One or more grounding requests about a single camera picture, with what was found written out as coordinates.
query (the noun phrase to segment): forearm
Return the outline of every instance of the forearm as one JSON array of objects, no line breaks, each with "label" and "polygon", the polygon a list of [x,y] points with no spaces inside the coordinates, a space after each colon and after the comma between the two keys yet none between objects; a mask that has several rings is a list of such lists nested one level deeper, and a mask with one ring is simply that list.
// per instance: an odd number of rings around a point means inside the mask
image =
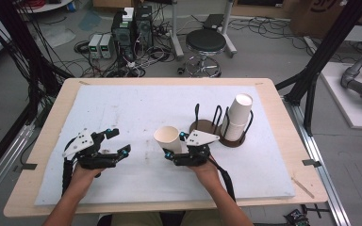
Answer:
[{"label": "forearm", "polygon": [[60,199],[43,226],[70,226],[73,216],[81,199],[66,194]]},{"label": "forearm", "polygon": [[219,185],[207,190],[216,203],[222,222],[226,226],[253,226],[254,224],[248,219],[243,211],[228,195],[225,189]]}]

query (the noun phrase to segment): gray floor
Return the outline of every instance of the gray floor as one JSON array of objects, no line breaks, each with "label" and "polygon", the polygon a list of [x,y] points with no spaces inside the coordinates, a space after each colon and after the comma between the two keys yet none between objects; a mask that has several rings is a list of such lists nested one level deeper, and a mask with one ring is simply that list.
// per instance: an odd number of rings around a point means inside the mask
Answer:
[{"label": "gray floor", "polygon": [[[96,20],[96,15],[87,9],[79,10],[76,13],[69,13],[65,10],[42,13],[39,15],[39,20],[49,23],[64,17],[67,19],[52,25],[66,25],[76,34],[76,37],[69,43],[55,48],[63,61],[82,58],[74,52],[74,45],[79,41],[87,40],[94,32],[108,32],[111,26],[110,20]],[[198,19],[203,21],[205,17],[198,17]],[[179,27],[188,20],[191,18],[180,20]],[[196,25],[191,24],[188,27],[196,27]],[[310,60],[310,55],[305,49],[293,46],[295,44],[298,47],[304,47],[304,44],[298,40],[294,40],[292,43],[292,39],[263,38],[249,28],[236,30],[230,27],[228,35],[238,49],[238,53],[233,58],[227,54],[215,56],[222,66],[222,77],[268,77],[276,84],[301,71]],[[186,59],[191,56],[191,53],[185,48],[184,39],[185,36],[180,36]],[[362,54],[357,53],[349,43],[342,44],[338,53],[343,57],[362,57]],[[344,58],[343,61],[352,62],[348,58]],[[108,63],[110,60],[103,60],[100,65]],[[182,66],[182,61],[157,63],[145,69],[145,77],[185,77],[185,74],[176,73],[176,69],[180,66]],[[82,73],[80,67],[86,70],[88,65],[80,62],[79,65],[71,65],[69,70],[79,75]],[[280,94],[286,94],[288,90],[289,88],[282,89]],[[1,53],[0,140],[24,109],[27,103],[26,96],[27,83],[18,73],[9,56]],[[321,79],[319,79],[316,92],[312,129],[351,224],[362,225],[362,130],[349,127]],[[41,224],[44,218],[6,218],[3,216],[3,208],[19,175],[17,171],[10,171],[0,185],[0,225]],[[247,210],[247,213],[254,218],[264,218],[268,223],[285,222],[283,215],[297,207],[299,206],[255,207]],[[320,204],[320,207],[326,208],[327,206]],[[315,213],[310,213],[308,217],[312,225],[334,225],[331,215],[328,213],[323,213],[322,218],[318,218]],[[74,219],[74,225],[95,225],[97,218],[97,215],[77,216]]]}]

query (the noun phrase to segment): desk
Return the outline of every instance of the desk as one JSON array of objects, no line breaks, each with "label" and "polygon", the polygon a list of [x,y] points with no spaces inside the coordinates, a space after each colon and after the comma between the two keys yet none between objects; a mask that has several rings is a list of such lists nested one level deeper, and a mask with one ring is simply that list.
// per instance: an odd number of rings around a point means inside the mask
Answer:
[{"label": "desk", "polygon": [[[160,85],[160,86],[255,86],[268,117],[281,155],[284,159],[296,196],[291,199],[238,201],[240,206],[326,202],[327,194],[313,167],[304,166],[309,156],[270,79],[255,78],[72,78],[66,80],[48,119],[41,130],[29,163],[37,163],[35,170],[22,172],[5,207],[7,217],[49,215],[53,206],[35,206],[45,166],[54,149],[60,130],[70,112],[78,89],[86,85]],[[184,210],[214,208],[214,202],[160,202],[121,204],[81,204],[76,213],[114,213],[132,211]]]}]

